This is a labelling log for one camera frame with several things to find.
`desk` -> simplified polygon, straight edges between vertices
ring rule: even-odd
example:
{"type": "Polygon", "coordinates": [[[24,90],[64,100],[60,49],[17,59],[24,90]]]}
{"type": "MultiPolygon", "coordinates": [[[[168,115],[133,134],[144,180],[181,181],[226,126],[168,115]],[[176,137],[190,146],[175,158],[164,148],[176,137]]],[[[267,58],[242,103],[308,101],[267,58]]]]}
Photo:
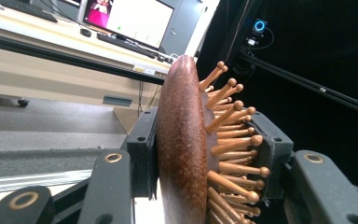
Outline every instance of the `desk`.
{"type": "Polygon", "coordinates": [[[0,94],[91,105],[104,96],[126,99],[110,105],[127,132],[142,108],[156,105],[170,65],[79,33],[67,20],[57,23],[5,8],[0,10],[0,94]],[[134,66],[155,75],[132,72],[134,66]],[[139,102],[140,81],[144,81],[139,102]]]}

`blue light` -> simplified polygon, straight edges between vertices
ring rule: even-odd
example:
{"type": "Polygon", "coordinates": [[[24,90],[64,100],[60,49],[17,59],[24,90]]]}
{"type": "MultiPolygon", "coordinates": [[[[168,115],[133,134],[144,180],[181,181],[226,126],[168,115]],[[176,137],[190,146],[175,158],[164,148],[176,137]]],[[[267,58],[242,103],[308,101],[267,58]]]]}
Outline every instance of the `blue light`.
{"type": "Polygon", "coordinates": [[[264,28],[266,28],[266,24],[262,21],[257,21],[255,23],[255,30],[257,32],[262,32],[264,30],[264,28]]]}

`gray floor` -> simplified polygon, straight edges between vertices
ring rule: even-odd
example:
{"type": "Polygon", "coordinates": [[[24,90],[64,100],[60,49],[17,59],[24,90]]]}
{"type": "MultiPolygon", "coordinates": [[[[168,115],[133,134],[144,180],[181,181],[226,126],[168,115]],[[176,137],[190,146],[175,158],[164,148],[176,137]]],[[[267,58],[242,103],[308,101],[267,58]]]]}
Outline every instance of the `gray floor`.
{"type": "Polygon", "coordinates": [[[0,98],[0,176],[91,169],[125,137],[112,107],[0,98]]]}

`white desk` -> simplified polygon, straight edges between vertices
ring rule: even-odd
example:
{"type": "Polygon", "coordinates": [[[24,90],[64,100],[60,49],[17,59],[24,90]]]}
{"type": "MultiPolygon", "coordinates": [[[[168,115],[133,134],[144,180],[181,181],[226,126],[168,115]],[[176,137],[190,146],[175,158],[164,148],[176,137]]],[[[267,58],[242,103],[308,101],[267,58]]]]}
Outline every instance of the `white desk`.
{"type": "MultiPolygon", "coordinates": [[[[129,99],[129,106],[111,105],[129,131],[137,120],[140,81],[121,74],[114,76],[109,68],[132,70],[138,66],[156,71],[155,77],[164,78],[170,65],[104,43],[93,31],[91,37],[85,37],[79,30],[80,26],[74,22],[59,20],[55,23],[10,8],[0,10],[0,37],[25,46],[19,51],[9,49],[7,43],[2,44],[0,94],[91,105],[103,105],[105,95],[129,99]],[[32,48],[53,54],[44,58],[32,48]]],[[[142,108],[157,104],[158,88],[159,85],[144,83],[142,108]]]]}

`wooden hairbrush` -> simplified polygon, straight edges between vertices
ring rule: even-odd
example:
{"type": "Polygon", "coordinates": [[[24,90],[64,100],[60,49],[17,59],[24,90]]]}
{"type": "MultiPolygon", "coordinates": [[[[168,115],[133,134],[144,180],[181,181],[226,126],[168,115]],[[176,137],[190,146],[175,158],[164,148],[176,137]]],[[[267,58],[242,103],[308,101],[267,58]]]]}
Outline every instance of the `wooden hairbrush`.
{"type": "Polygon", "coordinates": [[[214,91],[209,85],[227,71],[220,62],[199,82],[192,57],[172,65],[161,90],[157,113],[158,171],[167,224],[253,223],[260,210],[264,182],[248,174],[268,176],[266,167],[250,166],[262,143],[246,128],[253,107],[231,102],[243,89],[231,78],[214,91]]]}

